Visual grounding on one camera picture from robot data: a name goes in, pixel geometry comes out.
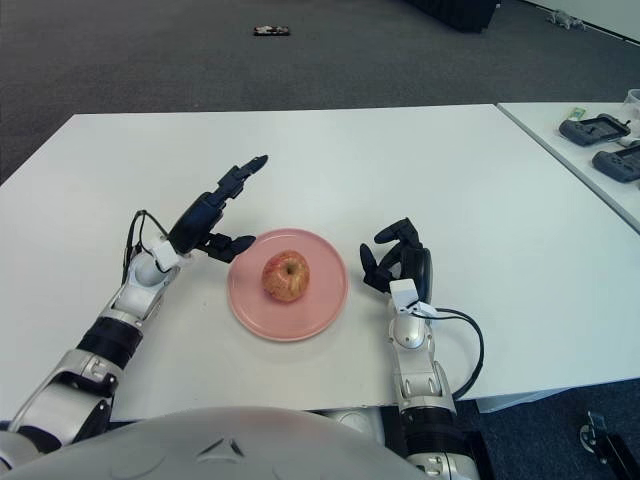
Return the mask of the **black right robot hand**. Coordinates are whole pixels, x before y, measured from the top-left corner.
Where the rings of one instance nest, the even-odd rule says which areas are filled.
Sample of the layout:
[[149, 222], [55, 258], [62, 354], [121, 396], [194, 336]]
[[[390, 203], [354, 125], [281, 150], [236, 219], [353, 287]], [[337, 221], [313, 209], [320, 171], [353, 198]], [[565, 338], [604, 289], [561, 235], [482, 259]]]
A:
[[418, 299], [430, 303], [433, 273], [431, 252], [423, 246], [417, 230], [408, 218], [391, 224], [374, 236], [376, 244], [392, 241], [396, 241], [396, 244], [379, 262], [375, 260], [368, 245], [360, 245], [364, 283], [378, 292], [390, 293], [392, 281], [411, 279], [416, 286]]

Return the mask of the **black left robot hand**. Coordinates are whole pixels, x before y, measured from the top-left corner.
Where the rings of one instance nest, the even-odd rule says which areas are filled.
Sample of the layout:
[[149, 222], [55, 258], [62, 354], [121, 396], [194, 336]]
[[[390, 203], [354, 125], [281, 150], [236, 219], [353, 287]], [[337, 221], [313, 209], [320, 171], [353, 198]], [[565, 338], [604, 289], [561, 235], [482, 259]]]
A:
[[243, 166], [233, 166], [217, 183], [213, 192], [202, 193], [180, 216], [164, 239], [151, 249], [156, 266], [166, 272], [177, 267], [193, 250], [200, 250], [210, 258], [231, 263], [256, 240], [244, 235], [231, 238], [213, 233], [223, 216], [226, 202], [235, 199], [245, 181], [257, 173], [268, 160], [267, 155], [257, 156]]

